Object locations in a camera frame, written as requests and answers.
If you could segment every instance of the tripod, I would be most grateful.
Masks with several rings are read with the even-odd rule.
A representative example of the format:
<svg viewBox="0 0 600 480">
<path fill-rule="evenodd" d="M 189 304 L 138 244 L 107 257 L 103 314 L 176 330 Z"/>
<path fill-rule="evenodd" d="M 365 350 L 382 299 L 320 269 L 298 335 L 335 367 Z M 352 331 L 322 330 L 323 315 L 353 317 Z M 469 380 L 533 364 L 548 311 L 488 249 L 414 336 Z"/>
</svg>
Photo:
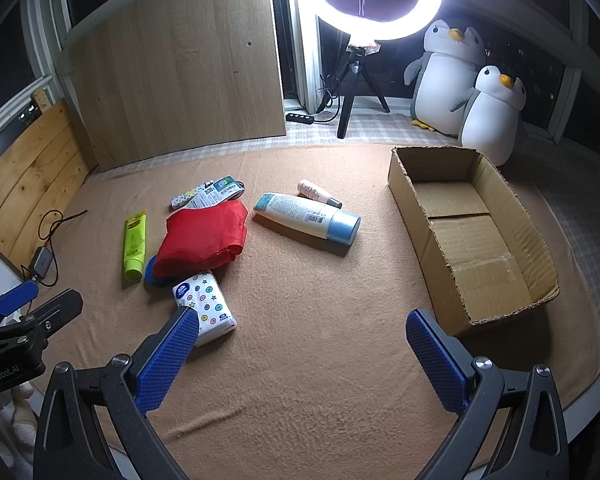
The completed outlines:
<svg viewBox="0 0 600 480">
<path fill-rule="evenodd" d="M 344 102 L 342 104 L 342 112 L 340 113 L 340 122 L 338 123 L 339 139 L 344 139 L 345 135 L 347 135 L 347 127 L 349 126 L 351 109 L 353 108 L 353 99 L 356 97 L 356 89 L 358 87 L 360 74 L 362 74 L 362 77 L 365 78 L 369 88 L 372 89 L 374 94 L 376 94 L 376 97 L 380 100 L 384 111 L 386 113 L 391 112 L 378 82 L 366 68 L 365 49 L 359 46 L 352 46 L 352 49 L 353 50 L 349 54 L 349 61 L 347 61 L 342 69 L 336 74 L 336 77 L 331 79 L 331 83 L 326 89 L 324 96 L 322 97 L 322 102 L 316 111 L 317 114 L 324 111 L 334 92 L 338 89 L 338 85 L 340 85 L 340 88 L 344 86 Z"/>
</svg>

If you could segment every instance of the open cardboard box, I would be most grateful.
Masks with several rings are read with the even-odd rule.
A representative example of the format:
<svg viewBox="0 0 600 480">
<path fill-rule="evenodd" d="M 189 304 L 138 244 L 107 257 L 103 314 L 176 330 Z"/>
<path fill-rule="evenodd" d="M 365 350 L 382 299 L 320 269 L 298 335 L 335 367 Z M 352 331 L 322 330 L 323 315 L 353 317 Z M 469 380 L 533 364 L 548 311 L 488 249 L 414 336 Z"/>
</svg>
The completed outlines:
<svg viewBox="0 0 600 480">
<path fill-rule="evenodd" d="M 544 239 L 485 156 L 453 146 L 394 148 L 389 187 L 448 334 L 493 326 L 558 295 Z"/>
</svg>

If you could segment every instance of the white lotion bottle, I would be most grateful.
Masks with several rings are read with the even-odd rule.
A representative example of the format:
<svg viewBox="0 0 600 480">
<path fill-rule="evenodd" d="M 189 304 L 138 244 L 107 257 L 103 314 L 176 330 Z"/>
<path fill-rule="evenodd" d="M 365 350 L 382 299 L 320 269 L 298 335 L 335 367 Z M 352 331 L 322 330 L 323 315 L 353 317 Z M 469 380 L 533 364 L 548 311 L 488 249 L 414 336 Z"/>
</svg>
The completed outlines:
<svg viewBox="0 0 600 480">
<path fill-rule="evenodd" d="M 298 191 L 311 200 L 342 209 L 342 202 L 334 199 L 331 193 L 324 190 L 320 186 L 316 186 L 313 182 L 309 182 L 305 178 L 302 179 L 298 184 Z"/>
<path fill-rule="evenodd" d="M 351 245 L 361 218 L 308 198 L 265 193 L 253 210 L 283 226 L 309 235 Z"/>
</svg>

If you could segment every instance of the screw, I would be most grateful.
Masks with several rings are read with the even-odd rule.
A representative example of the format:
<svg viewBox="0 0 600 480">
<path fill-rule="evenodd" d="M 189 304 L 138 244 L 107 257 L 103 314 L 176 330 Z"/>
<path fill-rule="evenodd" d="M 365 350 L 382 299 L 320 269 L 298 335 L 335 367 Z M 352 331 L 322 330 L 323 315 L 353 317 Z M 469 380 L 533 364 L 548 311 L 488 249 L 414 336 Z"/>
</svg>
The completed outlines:
<svg viewBox="0 0 600 480">
<path fill-rule="evenodd" d="M 129 364 L 130 357 L 126 354 L 118 354 L 112 360 L 111 364 L 117 367 L 123 367 Z"/>
<path fill-rule="evenodd" d="M 480 368 L 480 370 L 490 370 L 493 368 L 493 362 L 488 357 L 478 357 L 475 360 L 475 365 Z"/>
<path fill-rule="evenodd" d="M 536 372 L 538 372 L 538 375 L 541 377 L 548 377 L 551 375 L 551 370 L 549 370 L 549 367 L 546 365 L 536 366 Z"/>
</svg>

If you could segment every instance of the penguin foot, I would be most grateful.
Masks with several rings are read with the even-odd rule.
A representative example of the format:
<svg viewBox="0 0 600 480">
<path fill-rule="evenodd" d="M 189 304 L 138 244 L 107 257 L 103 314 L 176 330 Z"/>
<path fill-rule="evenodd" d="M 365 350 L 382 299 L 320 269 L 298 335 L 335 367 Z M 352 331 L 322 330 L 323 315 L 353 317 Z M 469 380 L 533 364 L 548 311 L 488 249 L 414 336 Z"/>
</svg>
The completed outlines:
<svg viewBox="0 0 600 480">
<path fill-rule="evenodd" d="M 413 124 L 413 126 L 419 126 L 423 130 L 429 130 L 430 132 L 436 131 L 436 129 L 433 126 L 429 126 L 427 123 L 423 123 L 422 121 L 419 121 L 417 119 L 414 119 L 413 121 L 411 121 L 411 124 Z"/>
</svg>

